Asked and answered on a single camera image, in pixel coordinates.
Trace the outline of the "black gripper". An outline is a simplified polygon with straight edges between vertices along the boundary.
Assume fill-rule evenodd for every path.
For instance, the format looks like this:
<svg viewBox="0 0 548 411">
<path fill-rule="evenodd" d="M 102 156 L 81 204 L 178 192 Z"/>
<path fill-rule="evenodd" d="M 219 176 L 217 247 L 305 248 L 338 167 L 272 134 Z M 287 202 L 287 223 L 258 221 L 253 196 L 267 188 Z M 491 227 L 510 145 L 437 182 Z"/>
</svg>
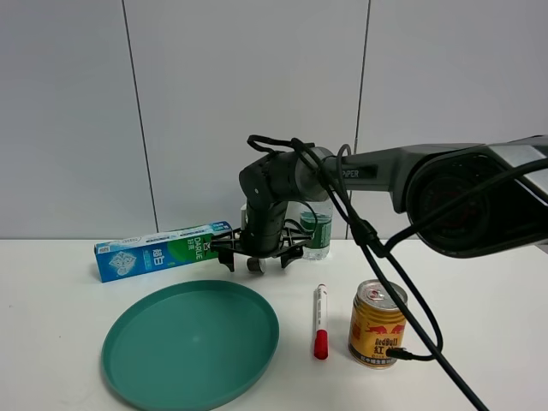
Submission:
<svg viewBox="0 0 548 411">
<path fill-rule="evenodd" d="M 275 201 L 267 206 L 259 206 L 252 205 L 248 200 L 245 207 L 245 225 L 211 238 L 210 249 L 218 253 L 218 262 L 234 272 L 234 253 L 253 258 L 280 255 L 282 269 L 301 259 L 303 246 L 312 240 L 312 234 L 299 223 L 286 221 L 288 205 L 288 201 Z"/>
</svg>

